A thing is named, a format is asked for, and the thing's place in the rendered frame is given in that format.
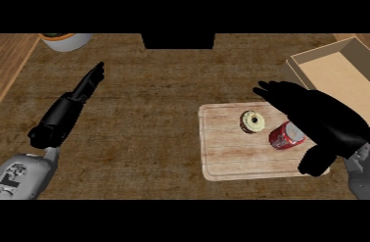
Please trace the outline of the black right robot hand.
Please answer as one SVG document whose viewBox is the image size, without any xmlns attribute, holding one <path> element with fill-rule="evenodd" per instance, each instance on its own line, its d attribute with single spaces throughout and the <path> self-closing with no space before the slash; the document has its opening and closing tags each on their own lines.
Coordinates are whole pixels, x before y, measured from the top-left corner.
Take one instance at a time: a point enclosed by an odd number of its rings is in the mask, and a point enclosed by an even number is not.
<svg viewBox="0 0 370 242">
<path fill-rule="evenodd" d="M 303 174 L 320 176 L 337 157 L 366 158 L 365 147 L 370 144 L 370 125 L 329 94 L 288 81 L 261 81 L 254 92 L 286 115 L 316 142 L 298 166 Z"/>
</svg>

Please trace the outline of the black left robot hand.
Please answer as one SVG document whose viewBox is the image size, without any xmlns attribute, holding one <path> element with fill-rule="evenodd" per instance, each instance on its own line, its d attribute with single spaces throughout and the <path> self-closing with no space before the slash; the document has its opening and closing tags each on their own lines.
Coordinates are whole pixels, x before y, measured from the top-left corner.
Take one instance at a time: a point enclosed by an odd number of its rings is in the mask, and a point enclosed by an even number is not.
<svg viewBox="0 0 370 242">
<path fill-rule="evenodd" d="M 83 77 L 73 92 L 65 92 L 52 104 L 39 125 L 31 129 L 28 137 L 31 145 L 39 148 L 56 148 L 65 141 L 84 105 L 105 79 L 105 63 L 99 62 Z"/>
</svg>

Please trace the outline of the cream frosted cupcake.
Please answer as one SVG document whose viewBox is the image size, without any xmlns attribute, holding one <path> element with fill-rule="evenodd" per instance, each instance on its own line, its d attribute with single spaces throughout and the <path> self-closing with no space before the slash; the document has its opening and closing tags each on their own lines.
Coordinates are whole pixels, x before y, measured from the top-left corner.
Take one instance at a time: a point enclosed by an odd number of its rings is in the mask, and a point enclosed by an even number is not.
<svg viewBox="0 0 370 242">
<path fill-rule="evenodd" d="M 255 111 L 245 111 L 241 115 L 241 128 L 245 133 L 255 134 L 264 130 L 263 115 Z"/>
</svg>

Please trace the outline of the brown cardboard box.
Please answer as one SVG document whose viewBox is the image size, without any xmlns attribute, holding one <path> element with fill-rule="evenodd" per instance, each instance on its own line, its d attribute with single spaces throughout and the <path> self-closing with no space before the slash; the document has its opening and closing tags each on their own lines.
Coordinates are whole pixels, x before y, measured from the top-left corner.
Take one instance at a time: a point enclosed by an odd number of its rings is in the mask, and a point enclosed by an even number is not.
<svg viewBox="0 0 370 242">
<path fill-rule="evenodd" d="M 286 81 L 335 97 L 370 125 L 370 48 L 356 36 L 292 55 L 282 73 Z"/>
</svg>

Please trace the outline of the pale wooden cutting board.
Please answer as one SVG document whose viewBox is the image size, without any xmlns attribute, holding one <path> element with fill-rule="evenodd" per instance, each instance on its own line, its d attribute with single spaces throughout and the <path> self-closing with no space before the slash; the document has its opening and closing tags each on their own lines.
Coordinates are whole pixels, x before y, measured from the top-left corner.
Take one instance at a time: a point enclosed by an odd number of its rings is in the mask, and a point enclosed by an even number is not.
<svg viewBox="0 0 370 242">
<path fill-rule="evenodd" d="M 248 110 L 266 120 L 260 133 L 241 128 L 241 116 Z M 301 176 L 298 165 L 307 150 L 316 145 L 310 138 L 288 150 L 276 150 L 269 135 L 288 117 L 267 102 L 202 105 L 198 110 L 202 174 L 210 181 Z"/>
</svg>

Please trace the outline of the red can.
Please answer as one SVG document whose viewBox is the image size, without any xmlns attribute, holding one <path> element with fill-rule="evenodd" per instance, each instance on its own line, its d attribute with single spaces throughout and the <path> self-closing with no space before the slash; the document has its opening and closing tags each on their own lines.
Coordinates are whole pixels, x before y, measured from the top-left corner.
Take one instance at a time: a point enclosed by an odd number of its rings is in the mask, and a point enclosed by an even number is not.
<svg viewBox="0 0 370 242">
<path fill-rule="evenodd" d="M 269 143 L 278 150 L 286 150 L 303 144 L 306 134 L 292 121 L 286 121 L 269 135 Z"/>
</svg>

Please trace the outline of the white pot with orange rim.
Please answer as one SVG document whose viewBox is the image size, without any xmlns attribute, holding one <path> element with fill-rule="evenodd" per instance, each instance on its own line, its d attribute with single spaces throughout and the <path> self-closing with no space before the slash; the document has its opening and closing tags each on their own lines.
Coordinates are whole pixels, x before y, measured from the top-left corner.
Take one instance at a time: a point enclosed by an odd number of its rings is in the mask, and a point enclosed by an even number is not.
<svg viewBox="0 0 370 242">
<path fill-rule="evenodd" d="M 46 45 L 56 52 L 71 52 L 80 49 L 90 41 L 92 33 L 67 33 L 59 36 L 46 36 L 43 33 L 37 35 Z"/>
</svg>

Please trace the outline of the black rectangular block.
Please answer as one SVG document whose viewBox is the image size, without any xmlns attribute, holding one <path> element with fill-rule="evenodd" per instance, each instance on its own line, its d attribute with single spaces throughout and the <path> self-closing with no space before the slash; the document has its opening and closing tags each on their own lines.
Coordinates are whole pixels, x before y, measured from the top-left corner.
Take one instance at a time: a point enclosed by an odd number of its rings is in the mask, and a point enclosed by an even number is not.
<svg viewBox="0 0 370 242">
<path fill-rule="evenodd" d="M 148 49 L 211 49 L 214 33 L 143 33 L 142 40 Z"/>
</svg>

